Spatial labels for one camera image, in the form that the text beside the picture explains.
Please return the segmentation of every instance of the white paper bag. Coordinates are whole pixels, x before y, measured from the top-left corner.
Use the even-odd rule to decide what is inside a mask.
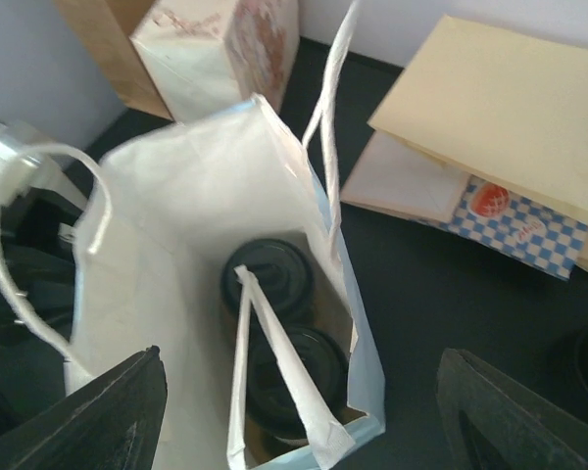
[[[266,96],[278,110],[299,43],[298,0],[159,0],[131,36],[175,120]]]
[[[34,314],[7,272],[1,247],[0,289],[30,330],[66,358],[68,393],[135,352],[161,348],[169,397],[155,469],[252,464],[241,427],[250,306],[243,300],[234,354],[218,315],[219,277],[240,245],[276,233],[305,236],[352,321],[348,405],[362,417],[343,427],[331,415],[259,284],[240,267],[243,292],[255,304],[310,442],[261,468],[328,469],[384,431],[383,372],[339,230],[333,135],[337,77],[358,7],[354,2],[338,32],[304,138],[307,144],[320,124],[328,199],[306,145],[259,96],[193,125],[136,138],[107,155],[102,167],[67,146],[28,149],[70,155],[98,180],[75,231],[77,307],[70,343]]]

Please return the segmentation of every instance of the blue checkered paper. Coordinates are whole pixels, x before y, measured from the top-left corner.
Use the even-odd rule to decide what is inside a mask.
[[[508,192],[504,204],[507,208],[501,213],[493,217],[478,215],[471,209],[471,203],[484,184],[487,183],[476,176],[470,180],[450,223],[413,220],[474,240],[568,279],[586,240],[588,225],[513,192]]]

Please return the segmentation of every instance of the checkered food wrapper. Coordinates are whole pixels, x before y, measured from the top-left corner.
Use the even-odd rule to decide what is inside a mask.
[[[588,225],[474,176],[449,223],[413,219],[568,279]]]

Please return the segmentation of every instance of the beige paper bag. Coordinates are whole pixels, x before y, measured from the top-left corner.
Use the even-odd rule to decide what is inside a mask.
[[[445,17],[370,124],[588,224],[588,50]]]
[[[171,118],[128,39],[153,0],[54,1],[122,101],[135,110]]]

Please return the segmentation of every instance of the white wall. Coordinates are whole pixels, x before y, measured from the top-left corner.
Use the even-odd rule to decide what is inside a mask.
[[[0,119],[84,147],[123,110],[52,0],[0,0]]]
[[[350,0],[301,0],[303,35],[331,42]],[[351,50],[408,64],[443,14],[588,47],[588,0],[363,0]]]

